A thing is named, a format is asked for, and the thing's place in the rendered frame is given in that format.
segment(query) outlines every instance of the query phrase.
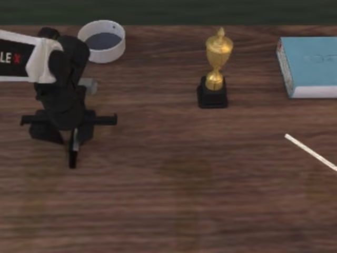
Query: trophy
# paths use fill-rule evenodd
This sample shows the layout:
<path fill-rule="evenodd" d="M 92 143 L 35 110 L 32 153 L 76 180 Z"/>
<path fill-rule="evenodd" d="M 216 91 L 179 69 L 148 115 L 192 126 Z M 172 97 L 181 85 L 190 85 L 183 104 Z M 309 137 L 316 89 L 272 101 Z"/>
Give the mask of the trophy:
<path fill-rule="evenodd" d="M 206 41 L 207 59 L 213 70 L 201 78 L 197 88 L 197 98 L 200 108 L 226 108 L 228 106 L 225 77 L 220 69 L 229 59 L 233 50 L 233 42 L 225 37 L 225 31 L 220 28 L 216 35 Z"/>

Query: white bowl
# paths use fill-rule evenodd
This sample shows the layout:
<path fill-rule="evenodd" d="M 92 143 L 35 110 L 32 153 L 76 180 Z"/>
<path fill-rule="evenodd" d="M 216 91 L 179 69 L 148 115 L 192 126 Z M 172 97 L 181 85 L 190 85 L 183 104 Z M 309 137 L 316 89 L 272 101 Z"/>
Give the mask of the white bowl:
<path fill-rule="evenodd" d="M 98 20 L 90 22 L 80 29 L 77 38 L 85 42 L 88 38 L 98 33 L 112 33 L 122 40 L 117 45 L 104 50 L 93 50 L 89 48 L 89 61 L 94 63 L 109 63 L 123 55 L 125 51 L 125 31 L 120 24 L 114 21 Z"/>

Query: book cover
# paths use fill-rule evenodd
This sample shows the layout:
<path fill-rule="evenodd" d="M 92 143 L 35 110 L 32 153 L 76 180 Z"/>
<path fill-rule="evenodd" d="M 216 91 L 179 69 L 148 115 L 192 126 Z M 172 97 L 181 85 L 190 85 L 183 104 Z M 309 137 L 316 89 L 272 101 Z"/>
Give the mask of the book cover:
<path fill-rule="evenodd" d="M 290 98 L 337 98 L 337 37 L 281 37 L 276 54 Z"/>

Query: trophy lid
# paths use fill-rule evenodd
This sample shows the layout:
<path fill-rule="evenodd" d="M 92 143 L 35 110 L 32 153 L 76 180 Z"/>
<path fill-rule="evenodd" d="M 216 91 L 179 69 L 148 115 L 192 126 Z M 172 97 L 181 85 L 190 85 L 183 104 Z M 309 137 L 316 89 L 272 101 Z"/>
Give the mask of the trophy lid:
<path fill-rule="evenodd" d="M 217 54 L 230 53 L 233 49 L 233 42 L 230 38 L 225 37 L 225 30 L 221 27 L 216 35 L 206 41 L 206 48 Z"/>

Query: white stick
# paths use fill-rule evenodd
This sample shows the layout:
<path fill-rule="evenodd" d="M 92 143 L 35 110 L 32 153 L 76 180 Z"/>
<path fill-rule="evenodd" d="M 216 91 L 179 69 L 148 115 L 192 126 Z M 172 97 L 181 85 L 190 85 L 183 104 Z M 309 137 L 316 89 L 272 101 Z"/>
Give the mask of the white stick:
<path fill-rule="evenodd" d="M 297 145 L 299 148 L 303 149 L 304 151 L 306 151 L 307 153 L 309 153 L 310 155 L 312 155 L 313 157 L 315 157 L 317 160 L 320 160 L 322 163 L 324 163 L 329 168 L 333 169 L 334 171 L 337 171 L 337 166 L 336 165 L 334 165 L 333 163 L 329 162 L 327 159 L 325 159 L 321 155 L 317 154 L 312 149 L 308 148 L 302 142 L 298 141 L 297 139 L 295 139 L 294 137 L 290 136 L 289 134 L 286 134 L 284 137 L 286 139 L 288 139 L 289 141 L 291 141 L 292 143 L 294 143 L 295 145 Z"/>

